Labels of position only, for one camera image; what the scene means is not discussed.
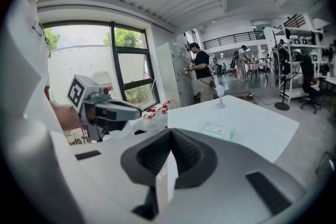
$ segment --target window frame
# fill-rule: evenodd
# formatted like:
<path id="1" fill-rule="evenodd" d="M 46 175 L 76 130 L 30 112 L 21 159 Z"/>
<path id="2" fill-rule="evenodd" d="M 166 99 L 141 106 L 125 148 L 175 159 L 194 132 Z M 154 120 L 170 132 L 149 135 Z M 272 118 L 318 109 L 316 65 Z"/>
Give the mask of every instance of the window frame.
<path id="1" fill-rule="evenodd" d="M 43 28 L 50 28 L 50 27 L 57 27 L 57 26 L 67 26 L 67 25 L 99 25 L 99 26 L 109 26 L 110 31 L 110 46 L 112 49 L 112 55 L 113 55 L 113 62 L 115 67 L 115 74 L 117 76 L 117 81 L 119 84 L 119 89 L 121 93 L 121 97 L 123 101 L 127 101 L 125 91 L 134 89 L 143 85 L 151 84 L 153 87 L 153 93 L 155 96 L 155 102 L 148 106 L 147 108 L 142 109 L 143 111 L 148 110 L 149 108 L 155 106 L 156 104 L 160 103 L 160 97 L 159 92 L 157 91 L 156 83 L 155 82 L 155 76 L 153 72 L 152 67 L 152 61 L 151 56 L 148 48 L 148 40 L 145 29 L 138 29 L 132 26 L 122 25 L 115 22 L 102 22 L 97 20 L 62 20 L 57 22 L 51 22 L 51 23 L 45 23 L 43 24 Z M 117 47 L 115 45 L 116 39 L 114 36 L 114 28 L 122 28 L 130 31 L 136 31 L 142 34 L 142 41 L 144 48 L 130 48 L 130 47 Z M 148 69 L 150 73 L 149 79 L 143 79 L 139 81 L 133 81 L 129 83 L 124 83 L 122 79 L 122 73 L 119 63 L 119 57 L 118 54 L 140 54 L 145 55 L 148 61 Z"/>
<path id="2" fill-rule="evenodd" d="M 115 36 L 114 36 L 114 29 L 115 28 L 122 28 L 122 29 L 126 29 L 126 30 L 141 33 L 144 48 L 131 48 L 131 47 L 116 46 L 115 45 L 116 39 L 115 39 Z M 148 41 L 147 41 L 147 35 L 146 35 L 145 29 L 138 29 L 138 28 L 135 28 L 135 27 L 130 27 L 130 26 L 126 26 L 126 25 L 117 24 L 115 22 L 111 22 L 110 23 L 110 39 L 111 39 L 110 42 L 111 42 L 112 52 L 113 52 L 112 54 L 113 54 L 113 61 L 114 61 L 114 66 L 115 66 L 115 73 L 117 75 L 117 81 L 118 81 L 118 84 L 119 84 L 119 89 L 120 89 L 120 93 L 121 93 L 121 96 L 122 96 L 123 100 L 127 101 L 125 91 L 130 90 L 130 89 L 134 89 L 134 88 L 137 88 L 137 87 L 140 87 L 140 86 L 143 86 L 143 85 L 151 84 L 152 87 L 153 87 L 155 102 L 153 104 L 151 104 L 150 106 L 144 108 L 143 111 L 146 111 L 149 108 L 158 104 L 160 102 L 159 92 L 157 91 L 158 89 L 156 87 L 156 83 L 154 83 L 155 82 L 155 76 L 154 76 L 154 72 L 153 72 L 152 61 L 151 61 L 151 56 L 150 56 L 150 52 L 149 52 L 149 48 L 148 48 Z M 145 55 L 146 58 L 147 58 L 147 61 L 148 61 L 148 69 L 149 69 L 149 73 L 150 73 L 150 78 L 124 83 L 123 79 L 122 79 L 122 73 L 121 73 L 118 54 Z"/>

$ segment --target man in white shirt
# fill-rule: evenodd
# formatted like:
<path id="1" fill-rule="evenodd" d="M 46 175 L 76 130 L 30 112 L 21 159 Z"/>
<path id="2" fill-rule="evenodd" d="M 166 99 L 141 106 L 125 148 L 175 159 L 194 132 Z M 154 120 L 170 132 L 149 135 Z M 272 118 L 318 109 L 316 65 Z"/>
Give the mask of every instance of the man in white shirt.
<path id="1" fill-rule="evenodd" d="M 72 106 L 50 101 L 48 39 L 37 16 L 37 1 L 14 0 L 4 20 L 0 43 L 7 55 L 1 63 L 6 85 L 0 104 L 11 114 L 43 122 L 50 131 L 83 127 Z M 94 111 L 88 113 L 93 120 Z"/>
<path id="2" fill-rule="evenodd" d="M 242 48 L 238 50 L 238 59 L 236 60 L 236 66 L 237 66 L 237 78 L 239 81 L 243 81 L 245 77 L 243 61 L 244 59 L 249 60 L 245 53 L 246 49 L 247 49 L 246 46 L 242 45 Z"/>

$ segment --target office chair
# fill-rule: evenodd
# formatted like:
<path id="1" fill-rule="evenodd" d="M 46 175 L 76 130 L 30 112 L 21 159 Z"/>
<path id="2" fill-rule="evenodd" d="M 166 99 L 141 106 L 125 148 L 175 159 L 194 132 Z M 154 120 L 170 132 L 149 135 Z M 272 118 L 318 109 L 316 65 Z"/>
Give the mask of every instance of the office chair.
<path id="1" fill-rule="evenodd" d="M 302 89 L 305 93 L 307 93 L 308 97 L 303 97 L 301 99 L 305 101 L 305 103 L 301 106 L 301 109 L 303 109 L 306 105 L 311 105 L 314 108 L 314 114 L 316 114 L 316 105 L 319 106 L 321 109 L 321 105 L 319 103 L 316 103 L 315 99 L 316 97 L 320 96 L 321 93 L 310 85 L 311 80 L 314 78 L 314 65 L 312 64 L 310 57 L 309 59 L 304 59 L 302 63 L 300 63 L 302 74 L 303 74 L 303 85 Z"/>

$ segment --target gray floor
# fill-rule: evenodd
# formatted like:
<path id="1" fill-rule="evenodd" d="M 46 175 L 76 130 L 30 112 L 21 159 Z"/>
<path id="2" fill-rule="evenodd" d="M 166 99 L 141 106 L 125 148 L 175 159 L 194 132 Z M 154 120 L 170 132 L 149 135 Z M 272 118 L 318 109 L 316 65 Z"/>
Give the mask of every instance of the gray floor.
<path id="1" fill-rule="evenodd" d="M 319 100 L 322 109 L 318 110 L 317 114 L 313 114 L 313 109 L 310 107 L 300 109 L 298 99 L 291 100 L 289 111 L 277 110 L 272 104 L 281 101 L 281 98 L 277 97 L 276 78 L 272 75 L 268 77 L 267 84 L 265 74 L 259 74 L 258 80 L 252 83 L 234 81 L 234 75 L 224 75 L 222 84 L 225 86 L 226 95 L 250 91 L 254 94 L 258 105 L 300 123 L 291 142 L 275 164 L 290 173 L 305 189 L 310 189 L 318 181 L 315 169 L 323 152 L 333 151 L 336 146 L 336 123 L 327 109 L 328 99 Z"/>

